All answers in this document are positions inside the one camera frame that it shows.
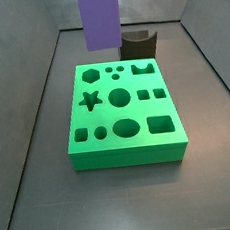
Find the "purple flat gripper finger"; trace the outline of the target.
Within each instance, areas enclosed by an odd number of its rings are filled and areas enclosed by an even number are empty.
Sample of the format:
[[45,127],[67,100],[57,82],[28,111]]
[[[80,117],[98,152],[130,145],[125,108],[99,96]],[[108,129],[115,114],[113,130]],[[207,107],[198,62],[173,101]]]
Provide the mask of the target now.
[[90,51],[122,45],[118,0],[78,0],[78,7]]

